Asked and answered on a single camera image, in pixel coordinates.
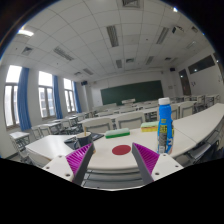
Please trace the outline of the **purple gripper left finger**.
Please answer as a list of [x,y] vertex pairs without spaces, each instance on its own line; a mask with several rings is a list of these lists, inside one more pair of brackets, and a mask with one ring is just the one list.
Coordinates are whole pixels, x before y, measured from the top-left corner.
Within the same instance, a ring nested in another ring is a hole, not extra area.
[[80,186],[93,152],[94,145],[92,143],[87,144],[66,156],[55,157],[43,167],[43,170]]

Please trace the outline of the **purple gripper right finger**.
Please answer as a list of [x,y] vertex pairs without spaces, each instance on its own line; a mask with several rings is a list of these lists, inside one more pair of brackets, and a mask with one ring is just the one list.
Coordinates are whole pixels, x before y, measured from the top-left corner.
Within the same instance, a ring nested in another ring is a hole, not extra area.
[[145,185],[182,169],[182,166],[170,155],[158,154],[137,143],[132,144],[132,154]]

